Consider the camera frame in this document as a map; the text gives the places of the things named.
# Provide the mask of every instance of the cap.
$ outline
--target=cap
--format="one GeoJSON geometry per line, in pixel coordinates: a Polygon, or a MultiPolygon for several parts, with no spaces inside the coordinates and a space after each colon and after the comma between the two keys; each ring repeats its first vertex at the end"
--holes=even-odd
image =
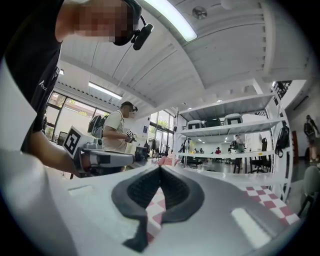
{"type": "Polygon", "coordinates": [[[134,32],[137,31],[139,28],[139,19],[142,13],[141,6],[135,0],[122,0],[122,1],[124,1],[130,8],[130,11],[127,13],[127,18],[133,19],[132,21],[133,28],[132,28],[132,31],[128,32],[129,35],[127,37],[115,38],[114,44],[116,46],[124,46],[130,42],[130,40],[134,36],[134,32]]]}

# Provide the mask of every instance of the shelf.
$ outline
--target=shelf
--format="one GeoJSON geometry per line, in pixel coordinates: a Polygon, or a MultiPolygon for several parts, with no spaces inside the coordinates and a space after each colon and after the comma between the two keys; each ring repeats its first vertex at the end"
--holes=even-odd
{"type": "Polygon", "coordinates": [[[286,121],[286,119],[282,117],[277,119],[261,120],[256,122],[245,122],[199,129],[178,130],[177,133],[182,134],[191,139],[207,136],[252,134],[268,131],[282,121],[286,121]]]}
{"type": "Polygon", "coordinates": [[[187,121],[224,118],[229,114],[248,114],[265,110],[275,93],[258,94],[216,102],[179,112],[187,121]]]}
{"type": "Polygon", "coordinates": [[[253,186],[272,186],[283,185],[289,183],[288,178],[279,178],[275,173],[223,173],[207,170],[198,170],[192,168],[184,168],[189,172],[198,173],[210,178],[219,179],[231,183],[238,187],[253,187],[253,186]]]}
{"type": "Polygon", "coordinates": [[[177,156],[184,156],[184,157],[193,157],[193,158],[254,158],[254,157],[261,157],[261,156],[269,156],[273,155],[275,152],[272,151],[254,151],[254,152],[245,152],[245,153],[237,153],[237,154],[201,154],[201,153],[175,153],[177,156]]]}

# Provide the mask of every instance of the black rubber piece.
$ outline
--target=black rubber piece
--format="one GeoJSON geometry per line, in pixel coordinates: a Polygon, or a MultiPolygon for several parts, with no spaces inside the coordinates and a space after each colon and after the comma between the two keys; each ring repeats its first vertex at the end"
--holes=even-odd
{"type": "Polygon", "coordinates": [[[161,224],[186,221],[201,208],[205,193],[196,181],[168,167],[161,168],[160,186],[166,207],[161,224]]]}
{"type": "Polygon", "coordinates": [[[163,190],[166,206],[161,224],[186,221],[200,209],[205,199],[197,182],[162,166],[153,166],[119,182],[112,190],[111,198],[123,216],[139,221],[134,238],[123,243],[137,252],[142,252],[148,245],[145,209],[159,187],[163,190]]]}

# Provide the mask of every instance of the beige t-shirt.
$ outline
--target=beige t-shirt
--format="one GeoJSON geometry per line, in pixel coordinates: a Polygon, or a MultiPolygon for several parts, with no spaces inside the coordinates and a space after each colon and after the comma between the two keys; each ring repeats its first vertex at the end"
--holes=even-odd
{"type": "MultiPolygon", "coordinates": [[[[119,134],[124,134],[124,117],[120,110],[111,113],[104,122],[103,130],[109,126],[115,129],[119,134]]],[[[103,149],[108,151],[125,152],[127,143],[124,139],[109,139],[102,137],[103,149]]]]}

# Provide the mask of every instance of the black t-shirt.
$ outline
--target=black t-shirt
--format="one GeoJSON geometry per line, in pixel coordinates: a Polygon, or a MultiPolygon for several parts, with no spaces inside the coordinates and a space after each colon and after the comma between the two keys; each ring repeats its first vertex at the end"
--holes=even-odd
{"type": "Polygon", "coordinates": [[[63,2],[46,0],[38,6],[22,23],[5,53],[14,81],[37,112],[30,132],[42,130],[47,101],[59,75],[61,43],[56,39],[55,29],[63,2]]]}

